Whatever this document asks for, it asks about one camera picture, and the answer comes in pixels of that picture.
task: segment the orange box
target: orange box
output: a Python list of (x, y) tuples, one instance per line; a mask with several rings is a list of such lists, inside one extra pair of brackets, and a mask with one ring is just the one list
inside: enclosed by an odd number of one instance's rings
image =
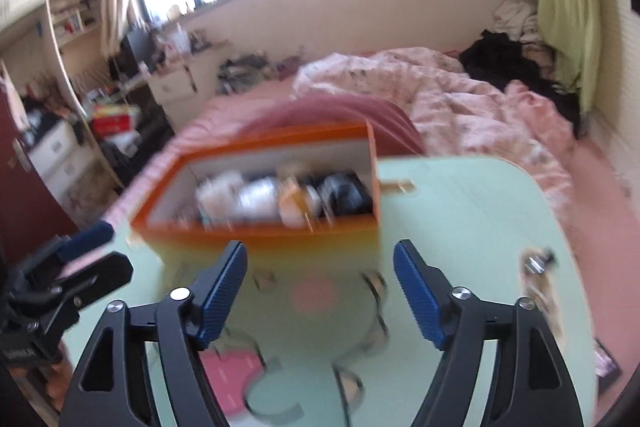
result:
[[(194, 223), (185, 229), (175, 219), (181, 206), (193, 202), (197, 185), (207, 177), (229, 169), (243, 174), (270, 172), (283, 163), (301, 161), (318, 172), (353, 169), (369, 189), (373, 213), (335, 217), (332, 223), (322, 218), (313, 222), (312, 230), (287, 228), (280, 221), (242, 222), (233, 229)], [(151, 191), (131, 226), (165, 260), (175, 260), (196, 251), (210, 258), (213, 251), (220, 253), (234, 239), (244, 242), (250, 255), (322, 249), (375, 251), (379, 222), (375, 142), (370, 125), (363, 121), (284, 128), (180, 156)], [(375, 268), (371, 263), (364, 265), (355, 263), (354, 267)]]

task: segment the pink bedsheet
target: pink bedsheet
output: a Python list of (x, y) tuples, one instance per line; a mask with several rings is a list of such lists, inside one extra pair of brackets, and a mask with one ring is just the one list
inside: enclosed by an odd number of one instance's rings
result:
[(514, 81), (502, 93), (469, 78), (455, 58), (426, 48), (367, 58), (333, 54), (304, 66), (295, 81), (265, 82), (244, 95), (213, 99), (150, 161), (106, 219), (114, 225), (128, 219), (181, 153), (223, 144), (274, 104), (314, 92), (359, 92), (394, 102), (414, 122), (428, 156), (492, 155), (520, 166), (569, 225), (572, 180), (562, 162), (574, 145), (571, 125), (523, 84)]

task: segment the door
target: door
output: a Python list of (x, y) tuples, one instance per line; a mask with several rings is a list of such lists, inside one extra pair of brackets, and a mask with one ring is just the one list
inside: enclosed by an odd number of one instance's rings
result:
[(0, 249), (14, 264), (55, 235), (78, 231), (31, 165), (10, 111), (0, 62)]

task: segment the metal screw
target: metal screw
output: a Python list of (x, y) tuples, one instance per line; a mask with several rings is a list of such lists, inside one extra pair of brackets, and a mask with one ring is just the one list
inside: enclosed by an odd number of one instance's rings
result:
[(107, 311), (110, 312), (110, 313), (117, 313), (123, 308), (124, 308), (124, 302), (122, 302), (122, 301), (111, 301), (107, 306)]
[(464, 286), (456, 286), (452, 289), (451, 294), (461, 301), (466, 301), (471, 296), (471, 292)]
[(191, 292), (188, 288), (176, 288), (174, 291), (169, 293), (169, 296), (174, 301), (184, 301), (189, 295), (191, 295)]
[(527, 311), (536, 309), (536, 303), (533, 301), (533, 299), (530, 299), (529, 297), (523, 297), (522, 299), (520, 299), (520, 301), (518, 301), (518, 304), (520, 305), (521, 308), (524, 308)]

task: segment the white cabinet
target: white cabinet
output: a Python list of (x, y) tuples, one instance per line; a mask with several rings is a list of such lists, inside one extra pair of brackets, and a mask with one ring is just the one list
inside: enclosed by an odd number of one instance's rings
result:
[(151, 92), (167, 115), (175, 132), (197, 118), (218, 89), (218, 70), (232, 53), (228, 48), (206, 50), (188, 59), (169, 74), (154, 74)]
[(89, 146), (77, 147), (47, 181), (47, 188), (62, 203), (68, 190), (82, 177), (95, 161), (94, 152)]
[(29, 159), (49, 192), (62, 203), (97, 157), (88, 145), (78, 145), (74, 130), (61, 120), (31, 150)]
[(160, 105), (168, 105), (197, 95), (193, 77), (185, 68), (179, 68), (169, 74), (153, 75), (149, 80), (149, 87)]
[(76, 134), (66, 121), (59, 121), (29, 153), (29, 159), (46, 182), (50, 175), (78, 147)]

